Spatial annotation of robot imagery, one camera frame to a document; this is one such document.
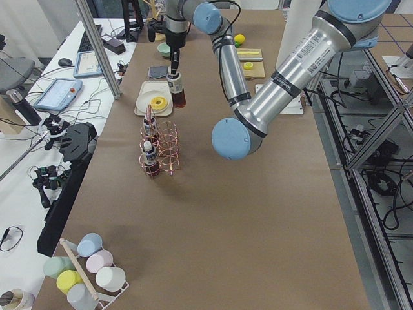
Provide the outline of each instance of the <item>white bottle cap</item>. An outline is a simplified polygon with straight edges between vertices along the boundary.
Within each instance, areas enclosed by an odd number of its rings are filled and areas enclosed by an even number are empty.
[[[152,143],[150,141],[145,141],[143,143],[143,150],[145,152],[149,152],[150,150],[152,150]]]

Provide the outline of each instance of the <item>white table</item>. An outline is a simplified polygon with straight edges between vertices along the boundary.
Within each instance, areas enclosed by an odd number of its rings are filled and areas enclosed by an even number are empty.
[[[96,24],[102,24],[102,34],[110,34],[113,29],[123,26],[122,19],[96,19]],[[61,58],[76,60],[76,52],[79,47],[81,36],[84,28],[79,22],[73,29],[72,33],[67,37],[66,41],[57,51],[56,55],[51,60],[50,64],[45,68],[43,73],[47,73],[59,65],[57,62]],[[117,63],[123,61],[128,63],[134,52],[135,43],[123,42],[126,47],[126,52],[120,55],[106,50],[110,64],[113,69],[117,68]],[[46,75],[49,78],[73,78],[73,69],[67,68],[55,71]],[[103,90],[107,88],[107,83],[103,76],[83,79],[83,87],[77,95],[74,102],[70,104],[67,110],[62,113],[61,117],[69,122],[74,120],[79,108],[87,107],[83,105],[90,95],[98,88]],[[42,91],[51,83],[51,80],[41,78],[34,85],[30,92]],[[35,96],[28,96],[29,101],[35,102]],[[105,117],[108,116],[110,108],[114,101],[114,97],[109,89],[100,92],[93,99],[100,99],[99,102],[93,101],[90,104],[88,112],[97,112],[96,114],[80,113],[79,119],[91,118],[88,121],[94,124],[97,134],[103,130],[105,126]],[[45,118],[48,114],[40,113]],[[24,129],[19,135],[11,136],[0,133],[0,138],[10,139],[25,139],[34,134],[27,129]],[[30,141],[12,141],[0,139],[0,174],[3,173],[24,151],[29,148]],[[37,253],[37,239],[45,224],[44,218],[47,209],[44,209],[40,202],[40,196],[34,187],[32,187],[32,179],[28,176],[28,169],[36,165],[38,167],[59,165],[62,162],[62,154],[58,153],[56,148],[50,151],[45,151],[43,148],[30,153],[1,183],[0,183],[0,234],[3,234],[9,226],[18,226],[24,231],[23,238],[19,245],[10,252],[0,252],[0,294],[11,289],[20,288],[37,296],[41,284],[43,283],[43,264],[47,257]],[[46,195],[50,201],[58,196],[58,192],[46,190]]]

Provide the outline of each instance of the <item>black keyboard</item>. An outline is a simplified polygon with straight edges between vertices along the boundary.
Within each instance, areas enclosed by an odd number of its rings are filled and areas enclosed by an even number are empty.
[[[102,25],[96,25],[97,32],[99,35],[102,34]],[[82,40],[80,40],[79,49],[77,52],[88,52],[89,50],[93,50],[92,44],[89,41],[88,35],[86,32],[83,32]]]

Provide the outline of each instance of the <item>computer mouse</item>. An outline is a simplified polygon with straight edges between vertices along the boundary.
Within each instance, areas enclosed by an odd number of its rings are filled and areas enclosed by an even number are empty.
[[[67,58],[61,58],[61,59],[59,59],[59,61],[57,63],[61,67],[70,67],[71,65],[73,65],[73,62],[70,59],[67,59]]]

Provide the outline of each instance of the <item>tablet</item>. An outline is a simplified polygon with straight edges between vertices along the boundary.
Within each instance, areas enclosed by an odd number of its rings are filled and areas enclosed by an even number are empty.
[[[33,107],[36,110],[60,112],[76,98],[82,84],[79,79],[54,79]]]
[[[102,69],[94,51],[77,53],[73,76],[77,79],[102,75]]]

